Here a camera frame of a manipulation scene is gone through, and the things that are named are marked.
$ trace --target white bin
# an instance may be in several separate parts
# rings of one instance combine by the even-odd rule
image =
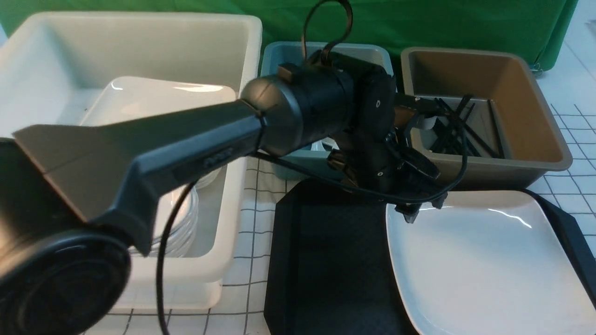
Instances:
[[[35,123],[78,125],[121,76],[225,85],[257,76],[256,17],[198,13],[41,13],[0,49],[0,137]],[[221,295],[240,220],[246,159],[202,189],[197,238],[187,258],[167,259],[167,308],[206,309]],[[155,308],[156,259],[134,258],[115,308]]]

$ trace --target white plastic bin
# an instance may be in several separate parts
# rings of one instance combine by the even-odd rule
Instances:
[[[326,42],[307,42],[306,51],[311,55],[316,50],[322,49],[326,44]],[[393,67],[391,65],[389,53],[380,46],[341,43],[336,45],[333,48],[333,51],[383,66],[385,71],[393,76]],[[263,63],[261,65],[260,75],[267,76],[275,74],[277,73],[277,67],[280,64],[287,62],[297,65],[302,63],[302,44],[300,42],[271,43],[265,48],[265,52],[263,53]],[[332,170],[329,165],[327,165],[327,156],[329,156],[329,152],[313,150],[313,147],[309,145],[288,154],[284,159],[312,170],[319,175],[326,176],[327,178],[342,178],[343,174],[341,172]],[[273,169],[275,175],[281,179],[299,180],[304,178],[301,173],[279,165],[274,165]]]
[[[78,125],[121,76],[208,83],[236,92],[257,76],[256,17],[199,13],[41,13],[0,49],[0,137],[35,123]],[[167,259],[166,308],[206,309],[221,295],[234,254],[246,159],[200,190],[197,238]],[[115,308],[155,308],[155,258],[134,258]]]

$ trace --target square white plate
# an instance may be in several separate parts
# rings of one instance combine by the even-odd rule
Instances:
[[[542,209],[516,191],[451,192],[413,224],[387,207],[403,304],[421,335],[596,333],[596,311]]]

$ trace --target light blue bin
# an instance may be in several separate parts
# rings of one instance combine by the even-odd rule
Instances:
[[[307,42],[306,50],[311,55],[316,50],[323,48],[325,44],[321,42]],[[368,44],[338,44],[333,48],[333,51],[381,65],[388,74],[393,75],[389,53],[379,46]],[[302,63],[302,47],[300,42],[271,43],[265,48],[260,75],[268,76],[275,74],[277,73],[278,65],[288,62],[296,65]],[[326,151],[311,151],[311,147],[308,146],[286,155],[284,159],[327,178],[340,179],[343,174],[332,170],[327,165],[328,155],[329,153]],[[274,172],[281,179],[300,180],[304,178],[301,173],[278,165],[274,165]]]

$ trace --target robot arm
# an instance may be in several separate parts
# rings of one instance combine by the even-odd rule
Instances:
[[[340,150],[328,162],[346,182],[377,194],[439,190],[434,165],[394,128],[394,79],[327,56],[283,64],[233,103],[100,127],[36,125],[0,142],[0,333],[95,324],[125,288],[128,248],[148,254],[159,198],[259,150],[281,157],[331,135]],[[413,219],[418,208],[396,209]]]

